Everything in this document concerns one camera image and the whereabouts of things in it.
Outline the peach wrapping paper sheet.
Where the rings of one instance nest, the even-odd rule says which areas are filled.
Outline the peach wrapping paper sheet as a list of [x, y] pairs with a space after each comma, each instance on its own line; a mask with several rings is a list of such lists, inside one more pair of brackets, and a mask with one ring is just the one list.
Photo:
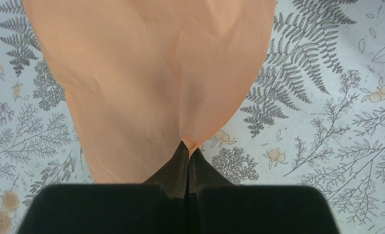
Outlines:
[[96, 183], [143, 182], [221, 129], [264, 62], [274, 0], [25, 0]]

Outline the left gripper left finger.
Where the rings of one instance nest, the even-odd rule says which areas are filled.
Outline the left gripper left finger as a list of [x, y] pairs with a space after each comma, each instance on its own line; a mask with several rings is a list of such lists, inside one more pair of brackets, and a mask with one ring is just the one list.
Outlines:
[[20, 234], [186, 234], [188, 148], [143, 183], [56, 184], [33, 200]]

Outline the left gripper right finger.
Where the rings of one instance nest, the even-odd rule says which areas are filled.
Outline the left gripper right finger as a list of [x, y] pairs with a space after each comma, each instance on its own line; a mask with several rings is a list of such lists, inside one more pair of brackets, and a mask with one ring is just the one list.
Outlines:
[[324, 196], [296, 185], [234, 185], [196, 150], [189, 160], [190, 234], [336, 234]]

